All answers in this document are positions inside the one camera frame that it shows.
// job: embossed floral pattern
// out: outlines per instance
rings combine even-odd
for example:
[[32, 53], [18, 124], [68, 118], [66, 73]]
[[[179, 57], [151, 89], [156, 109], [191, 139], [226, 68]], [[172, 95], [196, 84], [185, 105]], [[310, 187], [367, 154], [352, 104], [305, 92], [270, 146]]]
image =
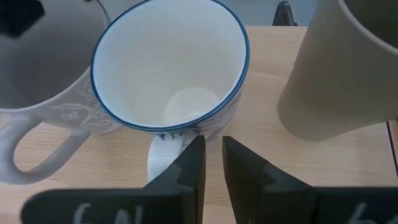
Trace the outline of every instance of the embossed floral pattern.
[[90, 80], [87, 80], [85, 84], [77, 91], [77, 93], [81, 96], [84, 96], [87, 101], [91, 101], [94, 99], [94, 91], [91, 86]]
[[63, 115], [61, 115], [61, 118], [62, 118], [64, 121], [70, 121], [70, 120], [72, 120], [72, 119], [78, 119], [79, 116], [77, 115], [77, 112], [74, 111], [74, 112], [71, 112], [71, 113], [68, 113], [68, 114], [63, 114]]
[[108, 132], [121, 127], [121, 124], [105, 113], [98, 102], [93, 101], [95, 97], [90, 79], [86, 80], [76, 93], [84, 97], [84, 100], [79, 100], [77, 103], [62, 103], [52, 106], [51, 109], [60, 110], [58, 113], [64, 121], [76, 120], [80, 122], [81, 128], [95, 131], [95, 128], [100, 128], [100, 132]]

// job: mug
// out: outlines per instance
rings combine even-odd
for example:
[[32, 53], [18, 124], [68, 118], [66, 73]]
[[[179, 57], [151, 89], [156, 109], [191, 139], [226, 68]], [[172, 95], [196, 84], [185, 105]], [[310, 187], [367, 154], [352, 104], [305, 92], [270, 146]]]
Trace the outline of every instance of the mug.
[[210, 0], [147, 0], [104, 32], [94, 93], [119, 123], [154, 134], [148, 181], [196, 135], [215, 140], [233, 118], [249, 66], [244, 26]]
[[[90, 80], [93, 49], [109, 24], [96, 1], [41, 0], [45, 15], [19, 39], [0, 37], [0, 181], [30, 184], [57, 171], [91, 133], [120, 124], [101, 109]], [[18, 142], [41, 122], [70, 129], [68, 139], [30, 171], [18, 169]]]
[[299, 138], [321, 141], [398, 117], [398, 1], [321, 0], [279, 99]]

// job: blue rim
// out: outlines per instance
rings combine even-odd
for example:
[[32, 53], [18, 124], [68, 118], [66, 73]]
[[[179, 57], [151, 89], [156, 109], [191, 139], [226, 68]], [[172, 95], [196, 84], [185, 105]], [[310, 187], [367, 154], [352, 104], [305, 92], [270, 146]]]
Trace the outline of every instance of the blue rim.
[[217, 112], [219, 112], [219, 110], [221, 110], [222, 108], [224, 108], [225, 105], [227, 105], [232, 99], [233, 97], [237, 94], [237, 92], [239, 91], [239, 89], [242, 87], [243, 81], [246, 78], [246, 74], [248, 72], [248, 67], [249, 67], [249, 61], [250, 61], [250, 45], [249, 45], [249, 37], [248, 34], [242, 24], [242, 22], [239, 20], [239, 18], [236, 16], [235, 13], [233, 13], [228, 7], [226, 7], [224, 4], [218, 2], [217, 0], [210, 0], [213, 1], [217, 4], [219, 4], [220, 6], [224, 7], [236, 20], [236, 22], [238, 22], [239, 26], [241, 27], [243, 36], [244, 36], [244, 40], [245, 40], [245, 45], [246, 45], [246, 56], [245, 56], [245, 60], [244, 60], [244, 66], [241, 72], [241, 75], [239, 77], [238, 82], [236, 83], [236, 85], [234, 86], [234, 88], [232, 89], [231, 93], [229, 93], [229, 95], [219, 104], [217, 105], [215, 108], [213, 108], [211, 111], [207, 112], [205, 115], [194, 119], [193, 121], [189, 121], [183, 124], [178, 124], [178, 125], [173, 125], [173, 126], [166, 126], [166, 127], [147, 127], [147, 126], [141, 126], [141, 125], [137, 125], [137, 124], [132, 124], [130, 122], [124, 121], [121, 118], [117, 117], [116, 115], [114, 115], [107, 107], [106, 105], [102, 102], [100, 96], [98, 95], [97, 89], [95, 87], [95, 82], [94, 82], [94, 73], [93, 73], [93, 65], [94, 65], [94, 59], [95, 59], [95, 54], [97, 51], [97, 48], [102, 40], [102, 38], [105, 36], [105, 34], [109, 31], [109, 29], [113, 26], [113, 24], [115, 22], [117, 22], [120, 18], [122, 18], [125, 14], [129, 13], [130, 11], [132, 11], [133, 9], [135, 9], [138, 6], [141, 6], [149, 1], [153, 1], [153, 0], [145, 0], [133, 7], [131, 7], [130, 9], [128, 9], [126, 12], [122, 13], [118, 18], [116, 18], [106, 29], [105, 31], [102, 33], [101, 37], [99, 38], [95, 48], [94, 48], [94, 52], [93, 52], [93, 57], [91, 59], [91, 68], [90, 68], [90, 78], [91, 78], [91, 84], [93, 86], [93, 90], [94, 90], [94, 94], [95, 97], [98, 99], [99, 103], [101, 104], [101, 106], [104, 108], [104, 110], [110, 115], [110, 117], [112, 117], [113, 119], [115, 119], [116, 121], [118, 121], [119, 123], [129, 127], [129, 128], [134, 128], [134, 129], [138, 129], [141, 131], [148, 131], [148, 132], [168, 132], [168, 131], [172, 131], [172, 130], [176, 130], [176, 129], [183, 129], [183, 128], [187, 128], [193, 124], [197, 124], [199, 122], [202, 122], [208, 118], [210, 118], [211, 116], [213, 116], [214, 114], [216, 114]]

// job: beige cup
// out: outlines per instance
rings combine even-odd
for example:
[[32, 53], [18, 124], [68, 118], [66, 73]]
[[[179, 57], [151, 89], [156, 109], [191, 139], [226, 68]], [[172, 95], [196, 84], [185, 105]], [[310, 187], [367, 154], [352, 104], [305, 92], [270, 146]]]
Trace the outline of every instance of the beige cup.
[[398, 117], [398, 1], [320, 0], [279, 118], [320, 141]]
[[[97, 1], [41, 0], [45, 15], [19, 39], [0, 37], [0, 181], [30, 184], [57, 171], [91, 133], [113, 131], [90, 80], [93, 49], [109, 18]], [[69, 138], [43, 163], [18, 169], [14, 151], [41, 122], [69, 129]]]

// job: cup rim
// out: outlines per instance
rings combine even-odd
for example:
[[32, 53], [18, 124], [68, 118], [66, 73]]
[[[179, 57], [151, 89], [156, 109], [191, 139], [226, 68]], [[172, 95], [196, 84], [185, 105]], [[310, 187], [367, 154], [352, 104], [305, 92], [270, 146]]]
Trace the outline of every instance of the cup rim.
[[376, 45], [380, 46], [384, 50], [388, 51], [391, 54], [398, 56], [398, 47], [395, 47], [384, 40], [380, 39], [380, 37], [374, 35], [370, 30], [368, 30], [365, 26], [362, 25], [355, 18], [354, 14], [350, 11], [345, 0], [338, 0], [339, 6], [343, 11], [344, 15], [348, 18], [348, 20], [357, 28], [366, 38], [368, 38], [371, 42], [375, 43]]
[[[106, 11], [105, 7], [103, 6], [103, 4], [100, 2], [100, 0], [95, 0], [95, 1], [99, 5], [100, 9], [103, 11], [104, 28], [107, 29], [109, 24], [111, 23], [111, 18], [109, 16], [108, 12]], [[22, 112], [22, 111], [36, 109], [36, 108], [39, 108], [39, 107], [44, 106], [46, 104], [49, 104], [49, 103], [55, 101], [56, 99], [60, 98], [66, 92], [68, 92], [71, 89], [73, 89], [75, 86], [77, 86], [78, 83], [80, 83], [83, 79], [85, 79], [86, 76], [89, 75], [90, 67], [91, 66], [89, 64], [87, 69], [79, 76], [79, 78], [77, 78], [70, 86], [66, 87], [66, 89], [62, 90], [60, 93], [54, 95], [53, 97], [51, 97], [51, 98], [49, 98], [49, 99], [47, 99], [45, 101], [42, 101], [40, 103], [36, 103], [34, 105], [30, 105], [30, 106], [26, 106], [26, 107], [22, 107], [22, 108], [0, 108], [0, 112], [3, 112], [3, 113], [17, 113], [17, 112]]]
[[99, 101], [99, 103], [101, 104], [101, 106], [103, 107], [103, 109], [105, 110], [105, 112], [107, 112], [107, 114], [109, 114], [110, 117], [112, 117], [113, 119], [115, 119], [117, 122], [123, 124], [124, 126], [127, 126], [129, 128], [133, 128], [133, 129], [138, 129], [141, 131], [147, 131], [147, 132], [167, 132], [167, 131], [172, 131], [172, 130], [176, 130], [176, 129], [183, 129], [183, 128], [187, 128], [193, 124], [197, 124], [200, 123], [208, 118], [210, 118], [211, 116], [213, 116], [214, 114], [216, 114], [217, 112], [219, 112], [221, 109], [223, 109], [238, 93], [238, 91], [240, 90], [240, 88], [243, 85], [244, 79], [246, 78], [246, 74], [248, 72], [248, 68], [249, 68], [249, 61], [250, 61], [250, 46], [249, 46], [249, 37], [248, 34], [243, 26], [243, 23], [239, 20], [239, 18], [237, 17], [237, 15], [232, 12], [228, 7], [226, 7], [224, 4], [220, 3], [218, 0], [210, 0], [218, 5], [220, 5], [221, 7], [223, 7], [225, 10], [227, 10], [232, 17], [235, 19], [235, 21], [238, 23], [238, 25], [241, 28], [242, 31], [242, 35], [244, 37], [244, 44], [245, 44], [245, 48], [246, 48], [246, 55], [245, 55], [245, 59], [244, 59], [244, 65], [243, 65], [243, 69], [241, 71], [241, 74], [238, 78], [238, 81], [235, 83], [234, 87], [232, 88], [232, 90], [228, 93], [227, 97], [223, 99], [223, 101], [221, 103], [219, 103], [216, 107], [214, 107], [212, 110], [210, 110], [209, 112], [205, 113], [204, 115], [200, 116], [199, 118], [193, 119], [191, 121], [187, 121], [185, 123], [181, 123], [181, 124], [176, 124], [176, 125], [171, 125], [171, 126], [143, 126], [143, 125], [138, 125], [138, 124], [134, 124], [128, 121], [125, 121], [121, 118], [119, 118], [118, 116], [114, 115], [106, 106], [105, 103], [103, 103], [102, 99], [100, 98], [98, 91], [96, 89], [96, 85], [95, 85], [95, 81], [94, 81], [94, 72], [93, 72], [93, 65], [94, 65], [94, 60], [95, 60], [95, 55], [96, 55], [96, 51], [97, 48], [100, 44], [100, 42], [102, 41], [103, 37], [105, 36], [105, 34], [110, 30], [110, 28], [112, 28], [112, 26], [123, 16], [125, 16], [127, 13], [131, 12], [132, 10], [134, 10], [136, 7], [142, 6], [145, 3], [148, 3], [149, 1], [152, 0], [145, 0], [140, 2], [139, 4], [136, 4], [135, 6], [131, 7], [130, 9], [128, 9], [127, 11], [125, 11], [124, 13], [122, 13], [120, 16], [118, 16], [109, 26], [108, 28], [103, 32], [102, 36], [99, 38], [97, 45], [94, 49], [93, 52], [93, 57], [91, 59], [91, 74], [90, 74], [90, 78], [91, 78], [91, 84], [93, 86], [93, 91], [94, 91], [94, 95], [97, 98], [97, 100]]

